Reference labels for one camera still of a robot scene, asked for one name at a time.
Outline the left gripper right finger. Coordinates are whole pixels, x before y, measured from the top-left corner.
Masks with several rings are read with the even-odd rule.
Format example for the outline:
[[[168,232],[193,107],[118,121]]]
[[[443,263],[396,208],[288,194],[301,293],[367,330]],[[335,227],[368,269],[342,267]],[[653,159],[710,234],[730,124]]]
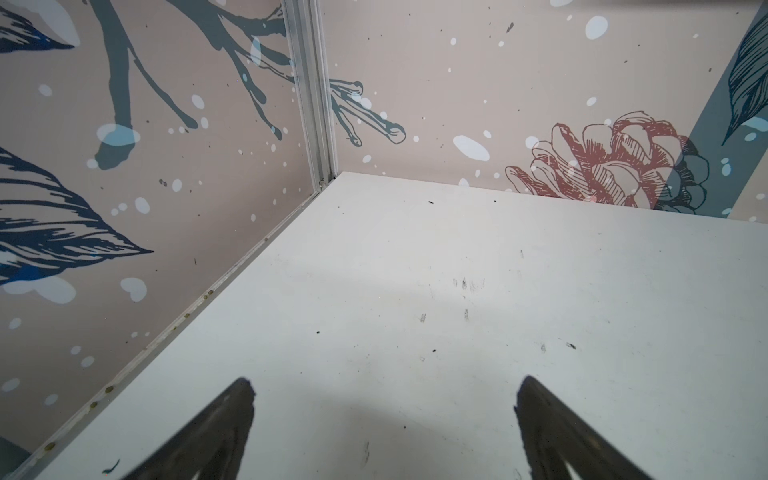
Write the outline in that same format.
[[[650,479],[533,376],[521,383],[515,413],[533,479]]]

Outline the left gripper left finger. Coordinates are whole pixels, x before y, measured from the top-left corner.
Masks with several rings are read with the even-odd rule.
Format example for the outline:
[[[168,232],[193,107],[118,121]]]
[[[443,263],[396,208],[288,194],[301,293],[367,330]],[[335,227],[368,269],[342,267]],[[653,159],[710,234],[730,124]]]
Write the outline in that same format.
[[[238,378],[125,478],[235,480],[255,397],[250,381]]]

